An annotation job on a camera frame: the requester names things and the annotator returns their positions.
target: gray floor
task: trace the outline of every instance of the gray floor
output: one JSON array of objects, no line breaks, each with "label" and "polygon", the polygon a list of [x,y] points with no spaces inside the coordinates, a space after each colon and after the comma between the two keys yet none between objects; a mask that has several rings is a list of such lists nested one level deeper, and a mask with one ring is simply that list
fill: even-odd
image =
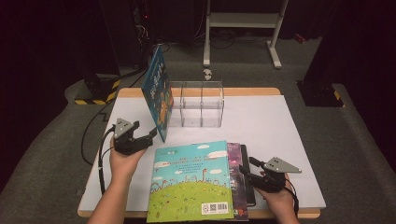
[{"label": "gray floor", "polygon": [[[307,107],[298,91],[295,81],[304,78],[319,41],[301,45],[278,40],[281,70],[274,69],[264,42],[212,48],[211,80],[222,80],[224,87],[276,87],[285,95],[327,204],[319,218],[302,223],[396,223],[396,175],[347,90],[334,85],[346,105],[342,108]],[[229,43],[213,40],[212,44],[221,48]],[[202,47],[170,45],[164,58],[171,80],[204,80],[202,56]],[[128,87],[138,77],[125,78],[120,86]],[[30,145],[8,181],[0,195],[0,223],[86,222],[77,209],[91,166],[81,158],[80,144],[87,124],[102,106],[74,104],[81,83],[66,90],[68,106]],[[111,108],[104,110],[107,116]],[[105,132],[103,117],[93,121],[85,136],[84,153],[90,161]]]}]

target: blue book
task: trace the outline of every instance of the blue book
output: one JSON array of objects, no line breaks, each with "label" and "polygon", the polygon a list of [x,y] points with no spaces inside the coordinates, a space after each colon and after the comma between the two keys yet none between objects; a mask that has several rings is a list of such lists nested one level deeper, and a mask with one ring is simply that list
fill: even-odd
[{"label": "blue book", "polygon": [[233,218],[225,141],[158,148],[147,223]]},{"label": "blue book", "polygon": [[141,89],[158,133],[165,142],[174,100],[161,47],[154,51]]}]

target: transparent acrylic container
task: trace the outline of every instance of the transparent acrylic container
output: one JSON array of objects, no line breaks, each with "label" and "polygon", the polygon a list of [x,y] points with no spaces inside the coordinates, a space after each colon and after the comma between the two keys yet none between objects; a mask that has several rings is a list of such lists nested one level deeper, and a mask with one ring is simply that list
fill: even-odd
[{"label": "transparent acrylic container", "polygon": [[219,81],[171,82],[174,106],[171,127],[220,127],[224,91]]}]

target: children's book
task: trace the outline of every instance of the children's book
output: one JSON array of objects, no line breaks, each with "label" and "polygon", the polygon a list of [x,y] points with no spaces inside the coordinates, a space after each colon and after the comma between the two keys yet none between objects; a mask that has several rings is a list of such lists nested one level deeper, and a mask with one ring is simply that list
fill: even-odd
[{"label": "children's book", "polygon": [[141,89],[158,133],[165,142],[174,100],[161,47],[154,51]]},{"label": "children's book", "polygon": [[243,164],[241,145],[239,143],[227,143],[227,149],[230,168],[230,184],[233,194],[234,220],[248,221],[248,204],[244,175],[239,172],[239,164]]},{"label": "children's book", "polygon": [[233,218],[225,141],[158,148],[147,223]]}]

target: dark book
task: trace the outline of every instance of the dark book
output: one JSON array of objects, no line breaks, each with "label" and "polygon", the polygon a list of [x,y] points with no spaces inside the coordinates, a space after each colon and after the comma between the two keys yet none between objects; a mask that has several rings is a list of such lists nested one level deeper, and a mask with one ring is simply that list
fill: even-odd
[{"label": "dark book", "polygon": [[[241,152],[242,152],[242,165],[250,172],[250,167],[248,164],[248,150],[246,145],[241,145]],[[254,197],[254,188],[245,181],[245,191],[247,195],[247,206],[255,206],[256,199]]]},{"label": "dark book", "polygon": [[233,194],[233,220],[248,221],[248,204],[244,175],[239,172],[239,165],[242,165],[241,145],[239,143],[227,143],[227,150],[230,168],[230,185]]}]

